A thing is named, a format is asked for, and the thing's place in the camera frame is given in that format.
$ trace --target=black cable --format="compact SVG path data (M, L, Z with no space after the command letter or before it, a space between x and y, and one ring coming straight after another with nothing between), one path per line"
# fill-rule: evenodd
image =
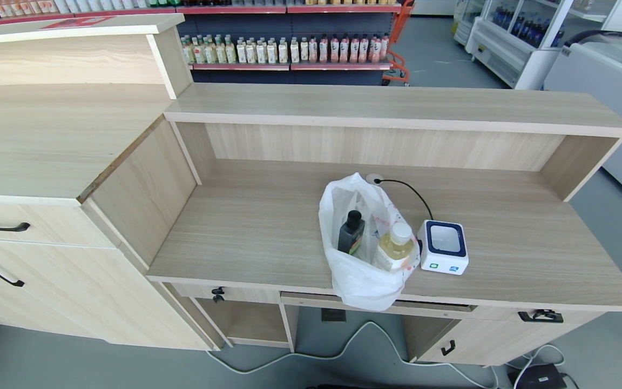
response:
M580 389L580 386L577 384L577 382L575 382L575 380L570 376L570 374L561 373L560 376L563 377L563 378L565 378L565 377L570 378L570 381L572 381L572 384L575 385L575 389Z
M424 200L424 197L422 197L422 195L419 194L419 192L417 192L417 190L415 188L413 188L412 185L409 185L406 182L402 182L401 180L381 180L381 179L375 179L375 180L373 180L373 182L375 182L375 184L380 184L381 182L397 182L398 184L407 185L407 187L412 189L412 192L414 192L415 194L417 194L417 196L419 196L419 198L424 203L424 206L427 207L427 210L429 210L429 217L431 218L431 220L435 220L434 219L434 214L431 213L431 209L429 208L429 204L427 204L427 202Z

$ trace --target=orange shopping cart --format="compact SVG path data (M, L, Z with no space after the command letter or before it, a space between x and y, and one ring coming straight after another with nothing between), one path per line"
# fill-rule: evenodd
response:
M407 23L414 9L414 1L415 0L404 0L404 2L402 2L402 7L400 7L400 11L395 15L395 19L393 20L393 31L390 33L390 43L388 47L397 43L397 40L400 38L404 25ZM399 81L403 82L404 86L409 86L409 71L407 70L407 63L404 57L388 49L388 62L390 62L392 66L389 71L383 74L382 84L385 86L390 84L390 81Z

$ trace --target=bottle cap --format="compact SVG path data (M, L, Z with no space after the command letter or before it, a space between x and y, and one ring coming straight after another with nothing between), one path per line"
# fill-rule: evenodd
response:
M357 229L361 224L361 212L358 210L351 210L347 214L347 226L351 229Z
M402 245L412 239L412 227L407 223L397 222L390 227L390 240Z

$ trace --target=glass door fridge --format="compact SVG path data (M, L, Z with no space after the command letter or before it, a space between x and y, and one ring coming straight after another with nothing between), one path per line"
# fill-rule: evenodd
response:
M540 89L560 47L585 30L622 31L622 0L486 0L465 50L513 89Z
M457 23L457 30L454 35L455 41L462 46L467 44L474 19L482 14L484 3L485 0L467 0L462 14L462 20Z

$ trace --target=power adapter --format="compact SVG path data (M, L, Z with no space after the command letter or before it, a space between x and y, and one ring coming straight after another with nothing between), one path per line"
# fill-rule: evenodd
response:
M510 382L518 379L520 370L508 374ZM563 376L554 364L537 365L525 370L516 389L566 389Z

